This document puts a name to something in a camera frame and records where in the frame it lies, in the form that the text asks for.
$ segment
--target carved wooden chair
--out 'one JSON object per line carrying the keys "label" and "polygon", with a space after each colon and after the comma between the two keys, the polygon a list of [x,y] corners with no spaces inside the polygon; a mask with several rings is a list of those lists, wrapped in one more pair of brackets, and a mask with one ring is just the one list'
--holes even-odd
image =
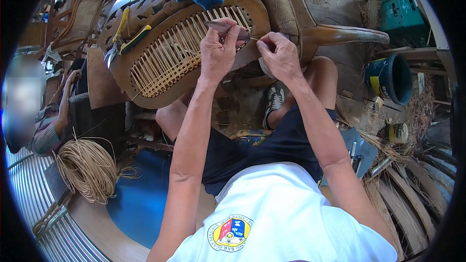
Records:
{"label": "carved wooden chair", "polygon": [[53,39],[53,42],[49,38],[50,44],[36,53],[35,57],[40,58],[44,54],[47,54],[47,49],[50,49],[53,53],[58,53],[60,57],[69,55],[67,58],[69,60],[75,58],[72,54],[83,54],[82,48],[85,44],[96,42],[96,39],[92,38],[92,34],[98,35],[95,28],[97,20],[102,16],[101,10],[104,1],[112,0],[76,0],[73,10],[66,10],[57,16],[62,18],[70,14],[70,19],[64,30]]}
{"label": "carved wooden chair", "polygon": [[[389,41],[388,35],[379,31],[318,25],[305,0],[225,0],[210,10],[191,0],[117,0],[97,41],[103,53],[112,47],[111,39],[126,6],[130,13],[123,38],[130,40],[145,25],[152,30],[133,50],[117,55],[110,70],[134,103],[150,109],[167,106],[195,86],[200,75],[199,43],[207,32],[203,21],[228,16],[255,38],[269,31],[288,34],[298,47],[302,66],[312,59],[319,45]],[[250,41],[237,51],[232,70],[259,57],[255,42]],[[275,81],[266,75],[258,80],[263,85]]]}

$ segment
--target circular emblem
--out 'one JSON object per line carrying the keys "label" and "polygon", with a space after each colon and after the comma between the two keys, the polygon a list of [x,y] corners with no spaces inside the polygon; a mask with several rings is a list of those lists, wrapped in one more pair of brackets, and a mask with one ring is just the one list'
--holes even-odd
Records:
{"label": "circular emblem", "polygon": [[209,228],[207,239],[214,250],[236,252],[244,247],[252,224],[252,219],[240,214],[231,214]]}

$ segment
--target sneaker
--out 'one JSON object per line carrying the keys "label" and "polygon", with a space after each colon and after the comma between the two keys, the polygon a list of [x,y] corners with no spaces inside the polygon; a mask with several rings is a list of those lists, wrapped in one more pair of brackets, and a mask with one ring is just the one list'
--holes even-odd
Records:
{"label": "sneaker", "polygon": [[268,126],[267,118],[272,111],[279,109],[282,106],[282,103],[285,101],[285,94],[283,93],[283,89],[281,89],[278,85],[272,86],[268,91],[267,100],[268,102],[265,109],[265,117],[264,121],[262,122],[262,126],[265,130],[272,130],[272,128]]}

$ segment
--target corrugated metal wall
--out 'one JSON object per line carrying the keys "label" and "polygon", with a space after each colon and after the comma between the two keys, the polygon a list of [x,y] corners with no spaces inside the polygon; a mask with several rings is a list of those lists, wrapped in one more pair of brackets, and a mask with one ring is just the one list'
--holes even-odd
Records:
{"label": "corrugated metal wall", "polygon": [[[7,165],[12,165],[30,153],[26,148],[22,148],[18,153],[12,154],[7,148]],[[13,199],[29,228],[43,217],[54,202],[44,177],[45,169],[52,162],[51,157],[32,156],[8,172]],[[45,257],[51,262],[109,261],[79,229],[68,213],[38,243]]]}

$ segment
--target blue mat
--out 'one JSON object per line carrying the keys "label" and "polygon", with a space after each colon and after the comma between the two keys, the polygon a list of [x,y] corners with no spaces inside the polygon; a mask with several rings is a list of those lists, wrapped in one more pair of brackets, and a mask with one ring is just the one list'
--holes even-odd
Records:
{"label": "blue mat", "polygon": [[135,158],[142,176],[120,178],[115,198],[109,198],[107,211],[115,225],[132,240],[152,248],[158,238],[168,192],[172,158],[165,152],[143,150]]}

